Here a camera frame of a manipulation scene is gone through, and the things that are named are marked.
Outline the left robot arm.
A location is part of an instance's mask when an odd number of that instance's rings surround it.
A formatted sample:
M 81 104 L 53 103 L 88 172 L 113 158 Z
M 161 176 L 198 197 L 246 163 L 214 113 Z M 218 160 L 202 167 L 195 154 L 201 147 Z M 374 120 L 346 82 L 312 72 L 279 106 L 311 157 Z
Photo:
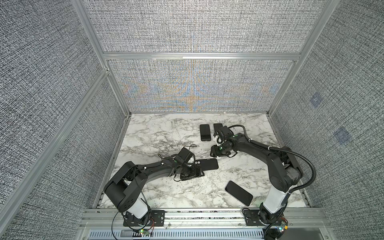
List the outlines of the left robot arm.
M 190 164 L 181 157 L 165 157 L 148 165 L 125 163 L 104 186 L 104 193 L 119 213 L 128 213 L 146 225 L 150 220 L 151 208 L 143 194 L 144 186 L 164 177 L 180 176 L 180 181 L 203 177 L 200 165 Z

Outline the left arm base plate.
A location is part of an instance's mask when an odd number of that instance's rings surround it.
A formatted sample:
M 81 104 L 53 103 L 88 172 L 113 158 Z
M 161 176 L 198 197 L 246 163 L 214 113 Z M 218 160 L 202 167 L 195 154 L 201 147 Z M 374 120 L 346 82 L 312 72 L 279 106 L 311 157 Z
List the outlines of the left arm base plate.
M 164 210 L 150 210 L 144 217 L 141 219 L 136 218 L 133 214 L 129 212 L 124 213 L 124 227 L 138 228 L 146 226 L 147 228 L 154 227 L 162 227 L 164 225 L 165 220 Z

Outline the black smartphone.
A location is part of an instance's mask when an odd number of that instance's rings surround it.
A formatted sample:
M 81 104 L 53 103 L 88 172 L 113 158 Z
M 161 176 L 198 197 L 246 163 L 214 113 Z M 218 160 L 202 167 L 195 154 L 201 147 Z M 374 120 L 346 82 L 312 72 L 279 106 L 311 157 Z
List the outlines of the black smartphone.
M 229 181 L 227 183 L 225 191 L 247 207 L 250 206 L 253 200 L 252 194 L 250 194 L 248 191 L 246 191 L 233 181 Z

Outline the black phone case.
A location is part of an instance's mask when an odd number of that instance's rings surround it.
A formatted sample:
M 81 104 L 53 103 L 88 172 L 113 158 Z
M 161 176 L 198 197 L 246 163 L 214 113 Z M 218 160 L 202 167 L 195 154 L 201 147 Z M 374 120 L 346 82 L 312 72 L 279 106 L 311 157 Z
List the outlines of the black phone case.
M 211 138 L 211 129 L 209 124 L 200 125 L 200 136 L 202 142 L 209 142 Z
M 200 166 L 203 172 L 219 169 L 218 160 L 216 158 L 196 160 L 195 164 Z

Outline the light blue phone case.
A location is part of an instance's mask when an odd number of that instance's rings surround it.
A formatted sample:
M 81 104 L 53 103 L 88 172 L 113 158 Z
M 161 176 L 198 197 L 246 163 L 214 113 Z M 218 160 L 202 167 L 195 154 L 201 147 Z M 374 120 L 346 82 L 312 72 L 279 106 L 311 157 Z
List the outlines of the light blue phone case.
M 217 133 L 220 130 L 220 128 L 222 128 L 222 127 L 223 127 L 223 124 L 215 123 L 214 124 L 214 134 Z

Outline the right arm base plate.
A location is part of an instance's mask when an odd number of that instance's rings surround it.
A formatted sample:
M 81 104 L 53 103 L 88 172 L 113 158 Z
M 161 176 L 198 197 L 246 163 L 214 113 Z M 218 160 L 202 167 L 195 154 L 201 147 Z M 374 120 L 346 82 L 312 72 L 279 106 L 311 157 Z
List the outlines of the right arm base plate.
M 287 223 L 283 215 L 278 218 L 280 212 L 272 214 L 267 210 L 244 208 L 242 209 L 242 214 L 247 226 L 268 226 L 273 223 L 273 220 L 275 220 L 274 226 Z

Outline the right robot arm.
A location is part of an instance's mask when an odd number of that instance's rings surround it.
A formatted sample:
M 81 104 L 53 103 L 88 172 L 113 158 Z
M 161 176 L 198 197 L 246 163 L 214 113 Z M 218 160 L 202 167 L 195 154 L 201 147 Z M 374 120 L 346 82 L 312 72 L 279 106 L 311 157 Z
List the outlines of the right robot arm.
M 262 161 L 268 167 L 272 186 L 267 198 L 259 207 L 259 218 L 264 225 L 272 224 L 282 216 L 294 186 L 303 176 L 303 171 L 289 148 L 267 146 L 247 139 L 242 134 L 231 136 L 219 145 L 213 145 L 210 156 L 232 158 L 232 153 L 239 152 Z

